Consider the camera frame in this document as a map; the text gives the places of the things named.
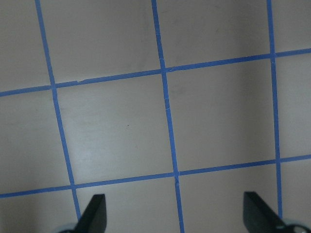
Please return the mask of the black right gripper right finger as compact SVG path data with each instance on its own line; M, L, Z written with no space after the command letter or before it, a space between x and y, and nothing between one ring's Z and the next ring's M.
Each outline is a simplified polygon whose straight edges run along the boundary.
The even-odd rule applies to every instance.
M249 233L281 233L286 224L256 192L243 194L243 223Z

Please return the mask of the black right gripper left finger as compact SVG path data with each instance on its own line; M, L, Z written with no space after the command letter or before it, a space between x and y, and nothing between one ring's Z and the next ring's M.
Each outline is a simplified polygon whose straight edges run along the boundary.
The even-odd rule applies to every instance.
M74 233L104 233L107 226L105 194L93 195L81 218L73 229Z

